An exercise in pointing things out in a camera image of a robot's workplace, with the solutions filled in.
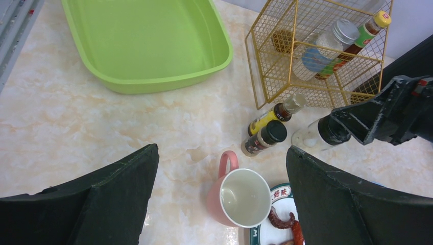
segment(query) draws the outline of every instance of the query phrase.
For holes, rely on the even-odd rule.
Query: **marble countertop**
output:
[[[240,150],[254,104],[244,38],[257,13],[215,0],[230,35],[231,64],[207,81],[155,94],[121,95],[82,64],[60,1],[47,0],[0,95],[0,197],[35,194],[110,164],[149,143],[160,162],[140,244],[244,244],[243,230],[212,220],[204,201],[221,153],[270,186],[287,182],[290,140],[248,158]],[[286,124],[289,137],[329,113],[305,108]],[[433,197],[433,149],[355,140],[314,153],[386,187]]]

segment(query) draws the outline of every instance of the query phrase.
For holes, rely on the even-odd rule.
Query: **black cap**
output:
[[[272,120],[261,130],[261,137],[268,144],[283,142],[287,138],[287,129],[280,121]]]
[[[322,139],[330,145],[342,144],[351,137],[350,133],[329,115],[319,120],[317,128]]]

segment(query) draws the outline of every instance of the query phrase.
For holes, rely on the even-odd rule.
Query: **cup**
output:
[[[226,174],[228,159],[230,171]],[[226,151],[220,159],[218,180],[207,195],[207,209],[223,225],[252,228],[268,217],[271,191],[262,176],[239,168],[236,153]]]

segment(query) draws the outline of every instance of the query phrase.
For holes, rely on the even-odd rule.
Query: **pink mug handle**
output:
[[[220,171],[218,173],[218,179],[222,176],[226,175],[226,168],[227,168],[227,160],[230,159],[230,171],[233,171],[235,169],[239,168],[239,163],[237,162],[237,156],[234,151],[225,151],[220,160]]]

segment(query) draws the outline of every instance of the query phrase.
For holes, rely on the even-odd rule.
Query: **green plastic basin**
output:
[[[193,85],[233,57],[212,0],[62,0],[80,57],[111,90]]]

